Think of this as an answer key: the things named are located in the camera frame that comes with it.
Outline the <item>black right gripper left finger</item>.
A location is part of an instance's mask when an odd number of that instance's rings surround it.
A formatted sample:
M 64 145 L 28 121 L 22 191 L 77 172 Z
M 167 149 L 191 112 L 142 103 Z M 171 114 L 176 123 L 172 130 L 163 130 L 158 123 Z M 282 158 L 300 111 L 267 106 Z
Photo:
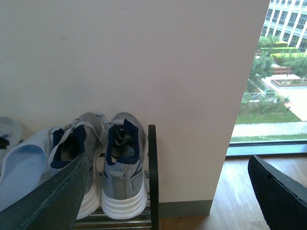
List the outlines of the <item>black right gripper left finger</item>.
M 90 160 L 82 154 L 0 213 L 2 230 L 71 230 L 87 187 Z

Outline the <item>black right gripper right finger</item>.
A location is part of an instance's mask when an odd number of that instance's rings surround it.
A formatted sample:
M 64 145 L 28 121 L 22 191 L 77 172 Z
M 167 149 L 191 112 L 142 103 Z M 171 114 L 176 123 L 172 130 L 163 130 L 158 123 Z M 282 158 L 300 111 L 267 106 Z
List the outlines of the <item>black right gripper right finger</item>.
M 256 155 L 248 174 L 264 219 L 271 230 L 307 228 L 307 188 Z

